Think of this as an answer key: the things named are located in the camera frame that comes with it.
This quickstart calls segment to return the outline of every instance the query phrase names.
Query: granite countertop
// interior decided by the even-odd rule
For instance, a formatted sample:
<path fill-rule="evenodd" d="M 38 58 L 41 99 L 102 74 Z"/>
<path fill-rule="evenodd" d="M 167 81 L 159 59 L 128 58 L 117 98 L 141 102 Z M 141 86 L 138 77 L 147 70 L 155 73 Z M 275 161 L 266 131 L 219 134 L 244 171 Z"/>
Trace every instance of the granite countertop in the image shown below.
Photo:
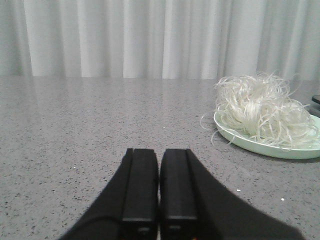
<path fill-rule="evenodd" d="M 212 80 L 0 77 L 0 239 L 57 239 L 90 206 L 127 148 L 190 148 L 231 192 L 320 238 L 320 158 L 241 149 L 200 117 Z"/>

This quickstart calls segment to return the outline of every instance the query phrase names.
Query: white curtain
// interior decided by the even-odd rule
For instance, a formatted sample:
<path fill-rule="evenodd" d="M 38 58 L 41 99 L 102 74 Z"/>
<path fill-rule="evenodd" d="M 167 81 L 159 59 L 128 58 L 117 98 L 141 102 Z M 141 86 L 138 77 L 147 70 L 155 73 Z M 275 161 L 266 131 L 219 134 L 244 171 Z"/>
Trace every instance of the white curtain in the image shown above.
<path fill-rule="evenodd" d="M 320 78 L 320 0 L 0 0 L 0 75 Z"/>

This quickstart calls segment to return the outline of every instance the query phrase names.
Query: white fibers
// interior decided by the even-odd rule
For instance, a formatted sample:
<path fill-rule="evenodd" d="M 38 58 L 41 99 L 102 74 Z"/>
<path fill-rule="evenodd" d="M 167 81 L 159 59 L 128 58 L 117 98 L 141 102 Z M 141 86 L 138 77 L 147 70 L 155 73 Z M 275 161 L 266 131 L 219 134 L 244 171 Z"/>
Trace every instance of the white fibers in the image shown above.
<path fill-rule="evenodd" d="M 227 76 L 215 85 L 220 122 L 258 143 L 293 149 L 319 139 L 319 129 L 289 81 L 276 75 Z"/>

